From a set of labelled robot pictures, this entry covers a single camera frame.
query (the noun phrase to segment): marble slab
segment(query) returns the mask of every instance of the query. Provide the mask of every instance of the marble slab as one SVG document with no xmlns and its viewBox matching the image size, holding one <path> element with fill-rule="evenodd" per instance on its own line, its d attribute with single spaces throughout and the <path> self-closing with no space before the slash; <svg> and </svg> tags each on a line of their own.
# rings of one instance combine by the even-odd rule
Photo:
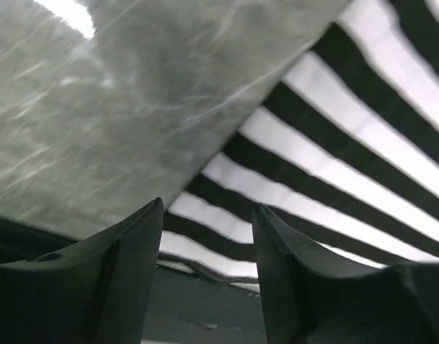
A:
<svg viewBox="0 0 439 344">
<path fill-rule="evenodd" d="M 0 216 L 166 204 L 348 0 L 0 0 Z"/>
</svg>

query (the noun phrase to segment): black plastic part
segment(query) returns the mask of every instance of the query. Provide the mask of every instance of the black plastic part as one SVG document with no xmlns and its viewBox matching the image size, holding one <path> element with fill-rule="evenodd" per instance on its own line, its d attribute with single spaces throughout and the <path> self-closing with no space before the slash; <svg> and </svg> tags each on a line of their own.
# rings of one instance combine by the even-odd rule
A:
<svg viewBox="0 0 439 344">
<path fill-rule="evenodd" d="M 253 214 L 253 236 L 270 344 L 439 343 L 439 264 L 374 269 L 265 206 Z"/>
<path fill-rule="evenodd" d="M 69 239 L 0 220 L 0 343 L 140 343 L 163 212 L 157 199 L 67 247 Z M 15 239 L 23 237 L 32 244 Z"/>
<path fill-rule="evenodd" d="M 75 243 L 0 218 L 0 263 L 50 259 L 54 251 Z M 143 339 L 181 344 L 267 342 L 258 293 L 199 277 L 157 267 Z"/>
</svg>

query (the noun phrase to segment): black and white stripes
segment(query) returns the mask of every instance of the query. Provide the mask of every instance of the black and white stripes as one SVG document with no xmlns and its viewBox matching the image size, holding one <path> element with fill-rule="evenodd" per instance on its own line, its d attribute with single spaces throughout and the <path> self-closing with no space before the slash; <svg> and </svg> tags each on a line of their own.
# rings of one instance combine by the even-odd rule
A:
<svg viewBox="0 0 439 344">
<path fill-rule="evenodd" d="M 269 205 L 373 267 L 439 262 L 439 0 L 356 0 L 166 213 L 161 253 L 255 282 Z"/>
</svg>

